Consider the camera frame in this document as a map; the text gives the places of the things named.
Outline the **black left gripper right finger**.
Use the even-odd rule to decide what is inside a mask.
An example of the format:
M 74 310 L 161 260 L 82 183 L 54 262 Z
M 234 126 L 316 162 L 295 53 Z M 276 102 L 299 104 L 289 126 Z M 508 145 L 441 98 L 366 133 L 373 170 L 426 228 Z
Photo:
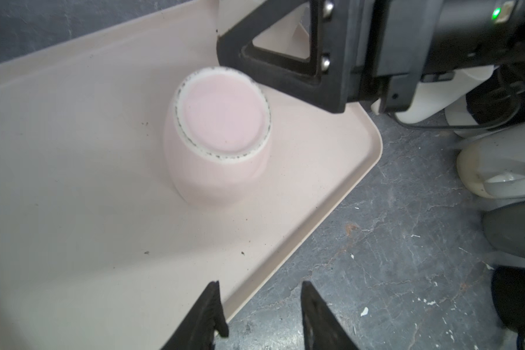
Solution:
M 358 350 L 310 281 L 300 294 L 305 350 Z

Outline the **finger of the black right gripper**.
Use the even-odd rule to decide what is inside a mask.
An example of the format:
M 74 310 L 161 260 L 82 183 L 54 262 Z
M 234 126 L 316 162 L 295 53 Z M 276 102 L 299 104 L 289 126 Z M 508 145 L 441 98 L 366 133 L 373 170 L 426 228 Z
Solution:
M 308 58 L 261 52 L 225 54 L 217 40 L 221 66 L 236 69 L 254 81 L 327 112 L 342 113 L 348 102 L 353 1 L 310 1 L 311 35 Z

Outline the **grey mug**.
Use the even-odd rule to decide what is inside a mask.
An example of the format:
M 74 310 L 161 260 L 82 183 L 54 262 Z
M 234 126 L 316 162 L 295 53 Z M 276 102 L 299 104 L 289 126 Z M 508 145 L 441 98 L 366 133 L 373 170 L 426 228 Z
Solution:
M 486 212 L 482 228 L 495 249 L 525 259 L 525 201 Z

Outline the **black mug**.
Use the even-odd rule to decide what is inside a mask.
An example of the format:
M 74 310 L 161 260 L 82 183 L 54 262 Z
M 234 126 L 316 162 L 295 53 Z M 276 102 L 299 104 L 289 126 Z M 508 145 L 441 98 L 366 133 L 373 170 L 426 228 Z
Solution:
M 525 335 L 525 268 L 498 267 L 491 279 L 491 295 L 502 323 Z

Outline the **cream speckled mug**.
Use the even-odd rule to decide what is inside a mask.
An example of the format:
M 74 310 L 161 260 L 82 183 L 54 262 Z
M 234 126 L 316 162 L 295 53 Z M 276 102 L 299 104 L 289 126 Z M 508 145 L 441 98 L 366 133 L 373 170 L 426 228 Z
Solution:
M 483 198 L 525 198 L 525 122 L 466 146 L 456 159 L 463 185 Z

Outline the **white ribbed mug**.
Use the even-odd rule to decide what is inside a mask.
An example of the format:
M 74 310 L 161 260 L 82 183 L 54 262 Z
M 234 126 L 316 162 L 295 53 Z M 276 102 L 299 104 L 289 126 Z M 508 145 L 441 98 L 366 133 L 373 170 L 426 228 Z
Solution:
M 395 116 L 405 124 L 416 124 L 430 118 L 488 80 L 493 71 L 494 66 L 459 69 L 452 80 L 419 83 L 410 108 L 396 112 Z

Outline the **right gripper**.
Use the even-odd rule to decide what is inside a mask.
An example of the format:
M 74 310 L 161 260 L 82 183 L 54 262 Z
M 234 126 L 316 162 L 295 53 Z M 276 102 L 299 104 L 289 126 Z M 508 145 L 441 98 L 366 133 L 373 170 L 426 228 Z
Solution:
M 349 102 L 410 108 L 419 83 L 525 62 L 525 1 L 364 1 Z

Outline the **pink mug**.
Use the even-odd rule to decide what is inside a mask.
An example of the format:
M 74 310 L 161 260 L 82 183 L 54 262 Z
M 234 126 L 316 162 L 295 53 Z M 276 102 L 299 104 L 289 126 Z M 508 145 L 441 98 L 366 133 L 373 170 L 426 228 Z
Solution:
M 227 67 L 195 71 L 176 89 L 164 126 L 169 175 L 196 206 L 241 200 L 271 157 L 268 99 L 246 74 Z

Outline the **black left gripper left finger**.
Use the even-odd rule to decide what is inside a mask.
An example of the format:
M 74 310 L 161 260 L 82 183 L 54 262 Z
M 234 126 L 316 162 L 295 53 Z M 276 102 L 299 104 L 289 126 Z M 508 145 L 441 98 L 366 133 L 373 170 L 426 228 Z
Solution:
M 228 338 L 229 326 L 221 302 L 220 283 L 211 281 L 161 349 L 215 349 L 216 333 Z

